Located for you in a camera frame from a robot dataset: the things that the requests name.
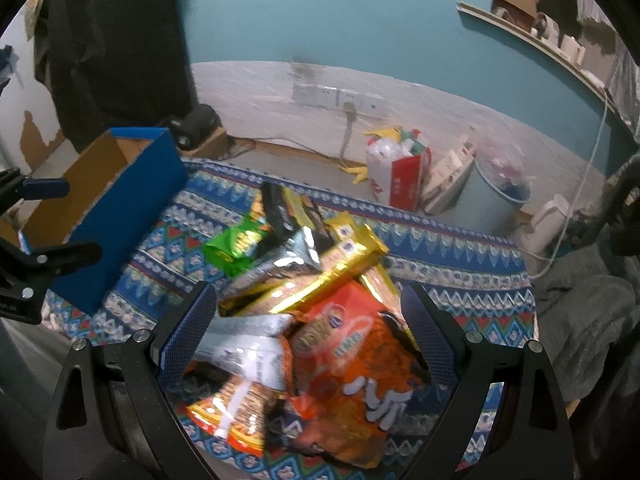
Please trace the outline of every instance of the green snack bag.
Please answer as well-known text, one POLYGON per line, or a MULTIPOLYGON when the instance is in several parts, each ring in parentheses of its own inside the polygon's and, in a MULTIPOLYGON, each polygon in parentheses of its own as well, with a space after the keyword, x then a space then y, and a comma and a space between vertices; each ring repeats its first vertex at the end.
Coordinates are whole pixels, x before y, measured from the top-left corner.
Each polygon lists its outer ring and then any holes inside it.
POLYGON ((209 263, 233 278, 254 264, 258 244, 268 233, 267 225, 247 216, 237 226, 228 227, 209 240, 202 252, 209 263))

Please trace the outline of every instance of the open cardboard box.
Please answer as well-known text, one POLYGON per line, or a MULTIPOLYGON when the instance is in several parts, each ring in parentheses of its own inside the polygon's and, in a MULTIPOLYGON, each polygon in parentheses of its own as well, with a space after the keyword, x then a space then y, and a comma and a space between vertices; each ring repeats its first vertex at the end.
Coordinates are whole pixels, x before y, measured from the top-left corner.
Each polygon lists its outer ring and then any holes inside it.
POLYGON ((494 7, 507 9, 516 25, 529 32, 538 15, 539 2, 540 0, 495 0, 494 7))
POLYGON ((187 171, 165 128, 112 128, 63 175, 68 196, 41 202, 23 227, 30 246, 93 240, 102 247, 94 266, 62 276, 51 290, 94 314, 121 268, 171 198, 187 171))

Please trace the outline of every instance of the pile of snacks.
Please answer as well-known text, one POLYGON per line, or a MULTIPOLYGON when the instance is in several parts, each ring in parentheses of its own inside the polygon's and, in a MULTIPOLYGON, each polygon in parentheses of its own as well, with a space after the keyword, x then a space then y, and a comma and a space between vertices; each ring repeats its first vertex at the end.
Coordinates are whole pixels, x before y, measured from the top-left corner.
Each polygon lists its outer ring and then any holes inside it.
POLYGON ((290 447, 362 468, 430 382, 380 264, 386 246, 347 213, 263 184, 250 213, 207 243, 231 277, 194 360, 230 378, 188 407, 203 430, 262 456, 277 402, 302 430, 290 447))

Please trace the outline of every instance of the white container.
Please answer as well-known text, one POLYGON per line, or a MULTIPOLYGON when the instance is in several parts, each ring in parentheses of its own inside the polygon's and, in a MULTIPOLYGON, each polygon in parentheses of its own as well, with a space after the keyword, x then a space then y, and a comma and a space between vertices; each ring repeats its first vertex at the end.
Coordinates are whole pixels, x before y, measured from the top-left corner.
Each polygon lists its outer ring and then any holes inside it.
POLYGON ((524 248, 530 253, 540 254, 560 234, 571 214, 571 205, 562 195, 556 194, 531 219, 532 232, 522 235, 524 248))

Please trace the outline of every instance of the blue gripper pad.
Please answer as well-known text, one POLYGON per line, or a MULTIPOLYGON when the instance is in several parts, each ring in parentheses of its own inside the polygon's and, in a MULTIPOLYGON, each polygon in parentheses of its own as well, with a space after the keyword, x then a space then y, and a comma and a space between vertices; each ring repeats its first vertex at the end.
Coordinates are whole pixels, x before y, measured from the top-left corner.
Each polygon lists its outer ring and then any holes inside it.
MULTIPOLYGON (((431 301, 426 291, 424 298, 420 298, 413 287, 404 287, 400 300, 402 316, 427 361, 433 380, 453 390, 459 381, 456 372, 456 354, 424 304, 427 300, 431 301)), ((434 309, 437 309, 433 301, 431 304, 434 309)))
POLYGON ((192 302, 191 307, 160 351, 156 374, 160 386, 180 380, 218 306, 216 289, 210 283, 204 285, 196 298, 187 297, 184 301, 192 302))

